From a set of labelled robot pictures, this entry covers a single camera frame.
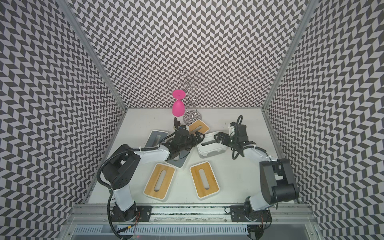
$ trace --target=white table surface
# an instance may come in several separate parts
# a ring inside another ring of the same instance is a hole
[[[228,133],[228,124],[236,122],[243,115],[250,141],[267,150],[269,155],[277,156],[270,134],[265,124],[261,109],[199,109],[202,121],[209,127],[209,132],[222,131]],[[129,109],[116,136],[109,156],[122,144],[130,147],[144,147],[152,130],[173,132],[171,109]],[[189,167],[200,162],[209,161],[220,187],[219,193],[205,199],[199,199],[194,188]],[[133,199],[140,204],[154,203],[243,203],[245,198],[260,191],[258,164],[239,156],[232,160],[232,151],[228,148],[225,153],[201,159],[194,148],[182,169],[176,168],[167,197],[163,201],[152,199],[143,194],[143,190],[157,162],[143,164],[137,167],[129,185]],[[88,203],[106,203],[109,197],[108,189],[96,183]]]

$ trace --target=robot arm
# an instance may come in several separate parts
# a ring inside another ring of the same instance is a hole
[[[98,169],[96,175],[98,182],[106,186],[114,195],[115,203],[125,221],[132,220],[136,215],[136,205],[131,195],[129,182],[137,166],[173,159],[181,151],[190,151],[204,140],[204,134],[199,132],[189,134],[186,126],[180,125],[176,118],[174,118],[174,126],[175,132],[160,140],[158,146],[133,149],[127,144],[121,145]],[[104,174],[110,185],[101,179],[101,173]]]
[[[239,155],[246,157],[259,165],[261,191],[254,196],[247,197],[244,203],[245,214],[250,220],[255,220],[254,216],[258,211],[263,211],[269,206],[280,202],[297,199],[299,195],[293,176],[292,167],[287,159],[272,158],[267,152],[256,146],[256,143],[249,141],[247,136],[247,126],[241,124],[243,116],[239,116],[237,122],[232,122],[229,134],[219,132],[214,136],[217,143],[224,144],[232,149],[232,159],[235,160]],[[119,149],[104,163],[97,171],[97,180],[106,186],[110,191],[108,207],[112,195],[116,199],[114,207],[115,214],[125,221],[132,221],[137,214],[137,208],[132,198],[129,182],[140,164],[154,161],[165,161],[173,159],[183,150],[190,151],[197,144],[201,143],[204,134],[196,132],[189,134],[185,125],[180,126],[180,122],[174,119],[175,132],[162,139],[158,146],[147,148],[131,148],[127,144]],[[101,173],[110,184],[101,179]],[[283,179],[276,180],[275,173]],[[109,208],[107,215],[109,224],[117,237],[121,237],[112,225]]]
[[[219,132],[215,135],[215,140],[217,143],[232,149],[233,160],[241,155],[260,167],[261,191],[256,195],[247,197],[244,203],[246,216],[253,220],[254,212],[266,209],[281,201],[297,199],[299,191],[289,160],[272,158],[266,150],[249,141],[247,126],[241,124],[242,120],[243,116],[240,115],[236,122],[230,124],[230,134]],[[275,173],[283,178],[276,180]]]

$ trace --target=chevron patterned wall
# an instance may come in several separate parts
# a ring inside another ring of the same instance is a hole
[[[0,38],[0,239],[55,238],[122,110],[54,0],[1,0]]]
[[[326,239],[384,239],[383,9],[320,0],[268,109]]]
[[[169,108],[181,70],[197,106],[261,107],[308,0],[69,2],[126,106]]]

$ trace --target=wire stand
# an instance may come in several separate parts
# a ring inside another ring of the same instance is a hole
[[[201,75],[202,75],[201,72],[197,72],[193,74],[196,80],[200,79]],[[187,100],[187,103],[190,106],[189,109],[191,109],[191,110],[188,110],[187,104],[185,105],[185,113],[184,113],[183,120],[184,120],[184,124],[191,125],[196,120],[201,120],[201,113],[197,111],[196,104],[195,104],[197,100],[196,89],[205,89],[207,84],[203,84],[201,88],[196,87],[192,83],[192,78],[188,75],[187,71],[181,71],[180,77],[183,78],[184,83],[179,81],[178,82],[184,84],[183,90],[184,92],[188,93],[185,99]]]

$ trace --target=vent grille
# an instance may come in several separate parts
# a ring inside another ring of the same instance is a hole
[[[77,225],[74,233],[75,234],[93,234],[101,233],[103,225]]]
[[[120,230],[127,225],[119,225],[117,230]],[[121,232],[121,235],[132,235],[134,227]],[[113,234],[109,225],[77,225],[74,231],[75,235],[110,235]],[[142,224],[136,226],[135,234],[140,235],[246,235],[248,234],[247,225],[228,224],[228,225],[200,225],[200,224],[185,224],[185,225],[169,225]]]

